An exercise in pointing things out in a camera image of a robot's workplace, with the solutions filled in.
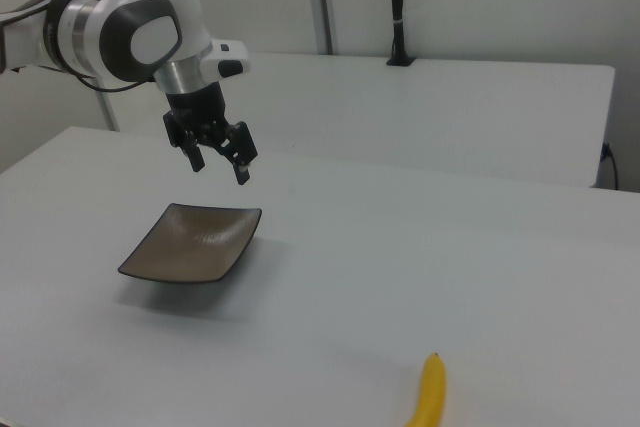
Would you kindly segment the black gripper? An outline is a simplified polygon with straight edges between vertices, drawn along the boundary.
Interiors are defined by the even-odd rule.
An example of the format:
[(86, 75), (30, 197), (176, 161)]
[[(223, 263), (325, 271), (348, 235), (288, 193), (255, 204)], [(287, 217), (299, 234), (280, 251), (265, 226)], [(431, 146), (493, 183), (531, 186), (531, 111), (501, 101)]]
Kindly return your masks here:
[(249, 167), (258, 152), (247, 124), (230, 124), (219, 82), (190, 93), (167, 94), (170, 111), (163, 116), (172, 147), (188, 158), (194, 172), (205, 167), (198, 144), (222, 145), (222, 155), (232, 164), (236, 181), (250, 179)]

